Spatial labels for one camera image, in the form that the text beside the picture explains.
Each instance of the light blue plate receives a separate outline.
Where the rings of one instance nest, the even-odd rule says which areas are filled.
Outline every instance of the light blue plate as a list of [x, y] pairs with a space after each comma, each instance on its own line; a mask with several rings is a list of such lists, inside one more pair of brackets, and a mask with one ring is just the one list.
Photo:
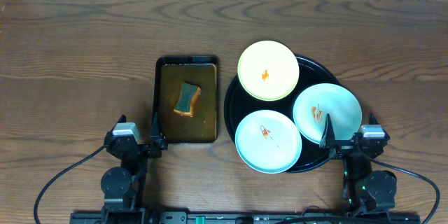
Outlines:
[[327, 113], [337, 140], [349, 140], [359, 130], [363, 119], [356, 97], [339, 85], [313, 85], [295, 100], [294, 123], [300, 133], [315, 144], [321, 142]]
[[248, 114], [239, 123], [235, 146], [248, 166], [275, 174], [297, 162], [302, 152], [302, 139], [294, 122], [284, 114], [261, 110]]

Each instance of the round black tray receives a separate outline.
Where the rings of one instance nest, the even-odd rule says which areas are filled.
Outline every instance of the round black tray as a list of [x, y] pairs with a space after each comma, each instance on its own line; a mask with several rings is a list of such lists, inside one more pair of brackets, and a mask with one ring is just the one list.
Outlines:
[[[230, 138], [235, 142], [235, 132], [238, 124], [248, 114], [262, 109], [278, 111], [293, 119], [293, 106], [298, 95], [306, 88], [319, 83], [332, 83], [341, 85], [336, 77], [321, 64], [304, 56], [296, 55], [300, 66], [300, 77], [294, 90], [278, 101], [261, 101], [247, 93], [239, 82], [238, 75], [232, 80], [224, 101], [224, 121]], [[306, 172], [329, 161], [330, 151], [319, 148], [302, 134], [302, 153], [299, 160], [286, 172]]]

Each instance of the plate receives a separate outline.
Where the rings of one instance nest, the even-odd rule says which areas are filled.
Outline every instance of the plate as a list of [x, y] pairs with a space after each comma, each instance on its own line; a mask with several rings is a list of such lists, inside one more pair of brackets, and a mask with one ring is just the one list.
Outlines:
[[275, 174], [297, 162], [302, 152], [302, 139], [294, 122], [284, 114], [261, 110], [248, 114], [239, 123], [235, 146], [248, 166]]
[[363, 120], [356, 97], [339, 85], [322, 83], [308, 87], [294, 103], [294, 123], [315, 144], [321, 142], [327, 114], [331, 116], [337, 140], [349, 140]]
[[276, 101], [289, 95], [297, 85], [299, 66], [285, 45], [260, 41], [250, 45], [238, 61], [242, 87], [253, 97]]
[[[300, 78], [294, 90], [278, 101], [261, 101], [244, 90], [235, 76], [230, 83], [224, 101], [224, 121], [231, 140], [235, 141], [238, 124], [250, 113], [259, 110], [280, 112], [293, 120], [293, 105], [299, 94], [319, 83], [339, 85], [337, 79], [324, 66], [304, 56], [296, 55], [296, 64], [300, 67]], [[307, 141], [302, 136], [302, 154], [299, 160], [286, 172], [306, 172], [329, 161], [330, 151]]]

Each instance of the wooden table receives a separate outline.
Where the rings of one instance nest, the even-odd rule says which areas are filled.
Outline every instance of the wooden table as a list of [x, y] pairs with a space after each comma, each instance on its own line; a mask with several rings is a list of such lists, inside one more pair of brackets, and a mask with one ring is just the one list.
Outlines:
[[[366, 115], [375, 113], [391, 135], [378, 160], [433, 179], [442, 201], [431, 223], [446, 223], [447, 14], [448, 0], [9, 0], [0, 20], [0, 222], [32, 223], [42, 187], [100, 147], [122, 113], [147, 138], [155, 61], [165, 55], [219, 57], [219, 137], [150, 161], [147, 203], [298, 213], [344, 206], [340, 161], [266, 175], [230, 140], [223, 103], [239, 56], [272, 39], [325, 65]], [[58, 179], [41, 201], [42, 222], [99, 210], [100, 179], [119, 164], [103, 151]], [[425, 218], [433, 189], [395, 174], [394, 211]]]

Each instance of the yellow plate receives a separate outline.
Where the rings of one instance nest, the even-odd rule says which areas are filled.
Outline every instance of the yellow plate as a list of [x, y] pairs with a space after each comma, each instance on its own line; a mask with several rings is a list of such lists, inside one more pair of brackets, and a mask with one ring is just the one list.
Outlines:
[[251, 96], [276, 101], [294, 90], [299, 80], [299, 65], [286, 46], [275, 41], [260, 41], [241, 54], [238, 78]]

